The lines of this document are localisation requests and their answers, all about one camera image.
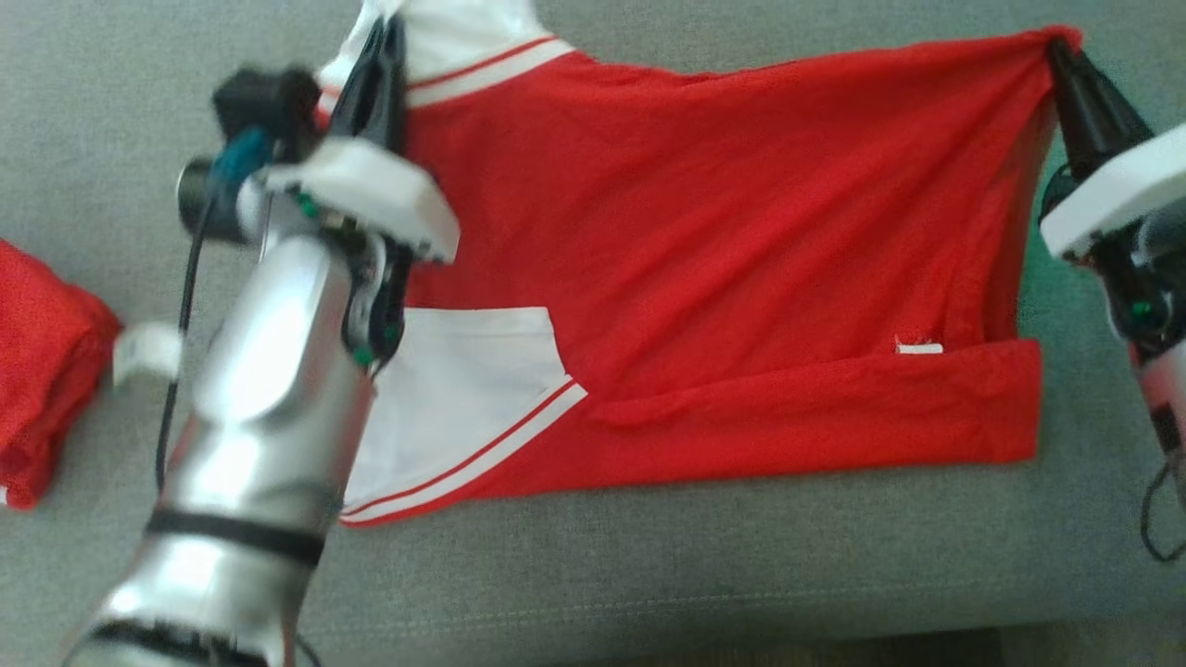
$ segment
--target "gray fabric surface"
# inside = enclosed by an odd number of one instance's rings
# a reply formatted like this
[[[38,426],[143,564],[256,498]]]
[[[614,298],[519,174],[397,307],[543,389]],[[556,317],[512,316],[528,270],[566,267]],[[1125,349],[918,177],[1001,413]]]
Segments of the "gray fabric surface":
[[[174,317],[186,241],[172,188],[217,146],[210,91],[241,62],[321,62],[355,9],[2,0],[0,235],[128,322]],[[595,56],[680,70],[1065,21],[1153,123],[1186,117],[1178,0],[549,0],[541,13]],[[249,265],[208,252],[195,349]],[[1182,605],[1186,571],[1150,563],[1136,538],[1159,453],[1098,288],[1034,242],[1024,292],[1022,329],[1046,355],[1032,463],[555,495],[339,529],[302,627],[331,666],[495,666]],[[161,394],[104,390],[44,506],[0,514],[0,665],[50,663],[121,571],[153,497]],[[1162,509],[1159,529],[1186,528]]]

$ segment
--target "red garment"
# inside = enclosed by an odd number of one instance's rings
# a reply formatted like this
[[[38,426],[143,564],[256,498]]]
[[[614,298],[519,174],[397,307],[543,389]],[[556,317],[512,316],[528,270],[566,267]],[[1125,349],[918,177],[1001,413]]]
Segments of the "red garment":
[[[120,330],[94,296],[0,241],[0,501],[45,494],[70,425],[111,361]]]
[[[426,82],[408,154],[463,231],[453,266],[414,269],[409,303],[546,307],[572,380],[534,409],[588,396],[435,497],[486,450],[415,488],[359,481],[343,520],[1032,457],[1041,360],[1015,315],[1059,36],[1079,42],[1052,27],[694,76],[567,52],[458,96]],[[899,354],[924,343],[942,354]],[[385,390],[372,421],[395,409]],[[368,434],[370,470],[414,446],[393,428]]]

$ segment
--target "red and white t-shirt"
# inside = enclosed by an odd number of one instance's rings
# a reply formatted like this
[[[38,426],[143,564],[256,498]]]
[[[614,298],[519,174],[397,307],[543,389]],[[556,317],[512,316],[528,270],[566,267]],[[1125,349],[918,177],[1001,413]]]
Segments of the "red and white t-shirt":
[[[414,85],[408,157],[461,241],[414,269],[343,521],[1033,456],[1015,310],[1058,36],[691,76],[544,36]]]

